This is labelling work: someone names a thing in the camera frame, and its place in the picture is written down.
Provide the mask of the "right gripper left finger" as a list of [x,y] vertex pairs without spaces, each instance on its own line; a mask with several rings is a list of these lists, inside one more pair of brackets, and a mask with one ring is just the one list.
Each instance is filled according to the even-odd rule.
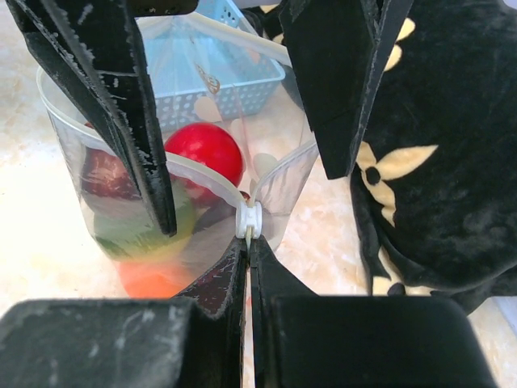
[[246,244],[169,299],[20,302],[1,320],[4,387],[239,387]]

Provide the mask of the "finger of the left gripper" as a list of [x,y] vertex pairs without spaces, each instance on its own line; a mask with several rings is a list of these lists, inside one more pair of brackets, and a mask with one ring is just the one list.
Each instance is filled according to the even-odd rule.
[[174,197],[138,17],[176,1],[9,1],[27,49],[121,159],[151,221],[177,233]]
[[328,179],[349,175],[411,1],[284,1],[280,23]]

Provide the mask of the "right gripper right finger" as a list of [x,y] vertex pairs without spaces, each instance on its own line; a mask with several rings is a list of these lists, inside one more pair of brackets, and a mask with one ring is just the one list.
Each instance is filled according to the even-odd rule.
[[258,387],[493,387],[463,310],[440,297],[319,296],[265,238],[249,248]]

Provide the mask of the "orange toy fruit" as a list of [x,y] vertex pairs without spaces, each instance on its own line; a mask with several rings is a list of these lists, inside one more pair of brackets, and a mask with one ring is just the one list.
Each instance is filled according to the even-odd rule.
[[173,263],[124,262],[117,272],[132,298],[170,298],[191,284],[195,277],[182,265]]

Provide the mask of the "light blue plastic basket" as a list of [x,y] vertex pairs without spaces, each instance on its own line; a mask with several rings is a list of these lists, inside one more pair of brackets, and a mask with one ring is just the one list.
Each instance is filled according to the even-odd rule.
[[200,32],[182,16],[141,17],[137,25],[163,133],[257,114],[285,78],[278,61]]

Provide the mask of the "green toy lime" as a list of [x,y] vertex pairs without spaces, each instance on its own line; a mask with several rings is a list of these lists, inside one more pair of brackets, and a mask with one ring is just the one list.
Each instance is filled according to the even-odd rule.
[[177,217],[175,236],[164,235],[140,201],[120,201],[115,214],[94,214],[93,239],[116,261],[160,262],[173,258],[189,243],[197,213],[182,183],[174,182],[172,191]]

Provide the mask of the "dark purple toy fruit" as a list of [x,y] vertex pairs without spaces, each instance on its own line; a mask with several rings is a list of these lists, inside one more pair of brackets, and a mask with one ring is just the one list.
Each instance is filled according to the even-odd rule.
[[81,183],[84,192],[101,198],[140,199],[121,160],[103,150],[86,148]]

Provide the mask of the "clear polka dot zip bag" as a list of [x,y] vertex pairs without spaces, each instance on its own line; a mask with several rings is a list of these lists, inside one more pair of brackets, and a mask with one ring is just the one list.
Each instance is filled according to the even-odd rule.
[[177,232],[151,221],[124,164],[44,72],[37,86],[90,236],[127,295],[172,297],[233,238],[279,246],[318,156],[287,53],[230,2],[139,28],[174,195]]

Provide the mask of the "red toy apple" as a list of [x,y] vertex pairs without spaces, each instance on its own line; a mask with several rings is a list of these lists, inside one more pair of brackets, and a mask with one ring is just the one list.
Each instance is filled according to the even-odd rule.
[[[234,138],[223,128],[208,122],[188,124],[170,135],[164,143],[168,153],[197,162],[226,178],[233,186],[242,181],[245,171],[242,152]],[[198,209],[216,205],[221,198],[190,179],[172,174]]]

